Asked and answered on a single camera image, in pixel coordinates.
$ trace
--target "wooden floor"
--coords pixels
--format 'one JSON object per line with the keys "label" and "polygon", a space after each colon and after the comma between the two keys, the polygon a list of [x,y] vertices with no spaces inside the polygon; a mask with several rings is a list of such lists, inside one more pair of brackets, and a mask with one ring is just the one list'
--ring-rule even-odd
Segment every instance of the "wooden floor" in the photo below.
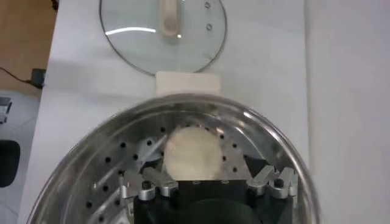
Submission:
{"label": "wooden floor", "polygon": [[[0,0],[0,67],[21,79],[46,69],[56,12],[50,0]],[[41,91],[0,71],[0,89],[40,97]]]}

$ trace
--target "black screw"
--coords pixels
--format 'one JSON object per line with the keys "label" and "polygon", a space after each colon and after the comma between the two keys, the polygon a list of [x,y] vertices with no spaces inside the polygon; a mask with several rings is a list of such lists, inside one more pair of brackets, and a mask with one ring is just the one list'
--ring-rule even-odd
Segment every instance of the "black screw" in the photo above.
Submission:
{"label": "black screw", "polygon": [[152,188],[152,183],[149,180],[142,181],[142,190],[148,190]]}
{"label": "black screw", "polygon": [[85,204],[85,206],[86,206],[87,208],[92,208],[92,202],[88,201],[88,202]]}
{"label": "black screw", "polygon": [[275,187],[282,188],[284,185],[285,185],[285,182],[284,182],[282,179],[276,178],[276,179],[274,180],[274,186],[275,186]]}

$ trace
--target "bolt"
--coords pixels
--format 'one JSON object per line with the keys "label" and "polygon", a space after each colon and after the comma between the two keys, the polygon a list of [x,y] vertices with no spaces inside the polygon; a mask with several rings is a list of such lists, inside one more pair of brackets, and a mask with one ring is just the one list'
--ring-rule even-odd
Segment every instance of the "bolt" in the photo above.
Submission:
{"label": "bolt", "polygon": [[284,182],[282,179],[276,178],[276,179],[274,180],[274,186],[275,186],[275,187],[282,188],[284,185],[285,185],[285,182]]}
{"label": "bolt", "polygon": [[142,190],[148,190],[152,188],[152,183],[149,180],[142,181]]}

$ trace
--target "metal clamp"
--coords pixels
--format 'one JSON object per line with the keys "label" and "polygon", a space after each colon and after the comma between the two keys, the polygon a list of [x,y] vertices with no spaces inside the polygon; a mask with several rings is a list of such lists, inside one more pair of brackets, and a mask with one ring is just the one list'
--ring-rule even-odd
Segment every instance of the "metal clamp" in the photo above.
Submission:
{"label": "metal clamp", "polygon": [[298,194],[298,173],[286,167],[275,179],[269,181],[270,194],[274,198],[284,199]]}
{"label": "metal clamp", "polygon": [[156,197],[156,188],[148,180],[142,182],[142,188],[138,192],[138,198],[141,201],[150,201]]}
{"label": "metal clamp", "polygon": [[256,196],[264,195],[269,179],[275,174],[274,170],[274,166],[265,166],[254,178],[246,181],[248,188],[253,190]]}
{"label": "metal clamp", "polygon": [[159,187],[160,193],[164,197],[172,197],[173,193],[178,190],[179,184],[168,175],[165,175],[152,167],[147,167],[143,171],[143,178],[151,181]]}

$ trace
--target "black cable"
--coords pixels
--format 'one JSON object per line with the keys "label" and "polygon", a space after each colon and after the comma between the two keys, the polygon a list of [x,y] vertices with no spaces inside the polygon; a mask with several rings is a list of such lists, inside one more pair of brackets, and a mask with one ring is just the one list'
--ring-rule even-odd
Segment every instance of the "black cable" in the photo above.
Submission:
{"label": "black cable", "polygon": [[23,83],[26,83],[26,84],[34,86],[33,84],[31,84],[31,80],[19,79],[17,76],[15,76],[14,74],[12,74],[11,72],[9,72],[8,70],[6,70],[3,67],[0,67],[0,70],[3,70],[5,73],[7,73],[9,76],[11,76],[12,78],[16,79],[19,82],[23,82]]}

